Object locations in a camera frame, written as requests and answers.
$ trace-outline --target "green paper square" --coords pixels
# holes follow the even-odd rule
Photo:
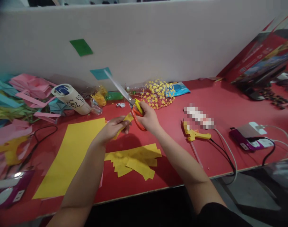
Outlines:
[[[84,39],[71,40],[70,43],[75,48],[80,57],[93,54],[93,51]]]

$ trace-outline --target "forearm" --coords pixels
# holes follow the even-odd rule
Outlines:
[[[161,127],[152,133],[160,142],[169,162],[182,178],[185,185],[210,181],[198,162]]]
[[[80,168],[67,189],[61,208],[92,206],[103,172],[104,157],[105,146],[93,140]]]

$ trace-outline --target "hand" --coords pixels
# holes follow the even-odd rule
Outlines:
[[[123,129],[123,133],[128,134],[130,122],[123,121],[124,118],[125,116],[120,116],[109,121],[94,138],[94,141],[104,145],[115,137],[118,131],[121,129]]]
[[[144,116],[137,116],[138,121],[151,133],[161,128],[156,112],[144,101],[139,103],[144,111]]]

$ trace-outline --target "blue package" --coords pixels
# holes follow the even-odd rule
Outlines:
[[[173,84],[173,88],[175,90],[175,93],[173,94],[173,91],[171,91],[171,89],[169,89],[169,92],[166,92],[166,96],[170,97],[169,94],[171,94],[172,96],[180,96],[186,93],[191,93],[189,91],[188,88],[186,88],[186,86],[182,83],[182,82],[178,82],[176,84]]]

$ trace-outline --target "black sleeve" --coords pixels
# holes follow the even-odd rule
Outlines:
[[[197,226],[251,226],[240,216],[219,203],[206,204],[196,217]]]

